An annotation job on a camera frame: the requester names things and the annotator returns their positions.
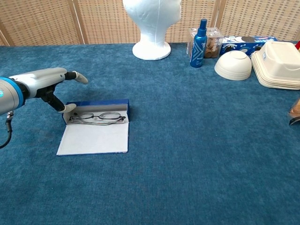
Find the white bowl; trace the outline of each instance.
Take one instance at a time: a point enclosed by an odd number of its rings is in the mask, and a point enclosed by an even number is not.
[[[242,51],[230,51],[223,54],[215,65],[215,71],[221,77],[242,81],[250,77],[251,59]]]

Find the clear plastic box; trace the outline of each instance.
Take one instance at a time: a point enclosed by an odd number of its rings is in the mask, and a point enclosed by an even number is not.
[[[187,55],[189,59],[192,56],[192,50],[194,45],[194,38],[197,34],[198,28],[189,28],[187,30]],[[224,35],[217,27],[209,27],[206,31],[207,42],[204,57],[216,58],[219,56]]]

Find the box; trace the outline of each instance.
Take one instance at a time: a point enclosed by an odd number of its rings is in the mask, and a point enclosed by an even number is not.
[[[57,151],[58,156],[99,153],[125,153],[129,138],[129,100],[68,102],[77,107],[62,115],[66,129]],[[118,112],[125,116],[124,122],[111,125],[91,125],[72,123],[69,119],[74,113]]]
[[[277,39],[273,36],[225,36],[220,55],[238,50],[251,56],[254,51],[259,51],[267,41],[277,41]]]
[[[194,46],[194,38],[197,34],[198,28],[189,28],[187,30],[187,55],[189,60],[192,57],[192,50]],[[221,51],[221,45],[224,35],[217,27],[210,27],[206,30],[207,42],[205,47],[205,58],[216,58]]]

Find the cable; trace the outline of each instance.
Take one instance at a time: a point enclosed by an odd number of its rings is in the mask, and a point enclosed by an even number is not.
[[[7,132],[8,132],[8,137],[6,142],[0,146],[0,149],[4,148],[5,146],[8,145],[8,143],[10,142],[11,139],[11,133],[13,132],[12,127],[11,127],[11,120],[13,119],[14,116],[14,112],[10,111],[7,113],[7,119],[6,119],[6,127],[7,127]]]

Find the red object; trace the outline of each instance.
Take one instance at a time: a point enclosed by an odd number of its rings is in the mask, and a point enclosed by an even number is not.
[[[296,44],[296,48],[299,50],[300,52],[300,41]]]

